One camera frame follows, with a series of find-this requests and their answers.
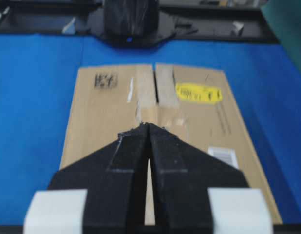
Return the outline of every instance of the white pad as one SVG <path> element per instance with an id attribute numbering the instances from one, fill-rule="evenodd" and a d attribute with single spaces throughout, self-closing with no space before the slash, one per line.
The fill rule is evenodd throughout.
<path id="1" fill-rule="evenodd" d="M 272 234 L 273 224 L 260 189 L 208 188 L 214 234 Z"/>
<path id="2" fill-rule="evenodd" d="M 24 234 L 82 234 L 86 189 L 36 192 L 27 211 Z"/>

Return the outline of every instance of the yellow label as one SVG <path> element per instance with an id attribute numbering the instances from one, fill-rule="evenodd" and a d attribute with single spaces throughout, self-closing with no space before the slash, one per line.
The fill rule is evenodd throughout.
<path id="1" fill-rule="evenodd" d="M 213 86 L 177 83 L 175 90 L 181 101 L 215 104 L 223 99 L 221 89 Z"/>

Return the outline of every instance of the blue surface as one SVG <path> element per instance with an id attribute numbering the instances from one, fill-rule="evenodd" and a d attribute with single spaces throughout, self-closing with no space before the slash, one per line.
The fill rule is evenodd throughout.
<path id="1" fill-rule="evenodd" d="M 284 222 L 301 222 L 301 75 L 281 46 L 130 50 L 92 37 L 0 35 L 0 225 L 22 224 L 58 169 L 78 67 L 156 62 L 225 71 Z"/>

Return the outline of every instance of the cardboard box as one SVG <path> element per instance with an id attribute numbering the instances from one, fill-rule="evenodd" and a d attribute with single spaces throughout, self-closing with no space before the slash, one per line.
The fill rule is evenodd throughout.
<path id="1" fill-rule="evenodd" d="M 158 64 L 154 76 L 151 65 L 81 68 L 61 168 L 117 140 L 119 132 L 141 121 L 165 127 L 181 140 L 238 167 L 251 187 L 262 190 L 273 223 L 282 223 L 221 71 Z M 154 224 L 150 170 L 146 224 Z"/>

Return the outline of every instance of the barcode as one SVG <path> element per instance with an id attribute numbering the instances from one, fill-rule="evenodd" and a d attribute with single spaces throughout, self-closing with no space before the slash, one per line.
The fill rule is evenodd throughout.
<path id="1" fill-rule="evenodd" d="M 233 149 L 209 147 L 208 153 L 218 160 L 238 169 L 237 158 Z"/>

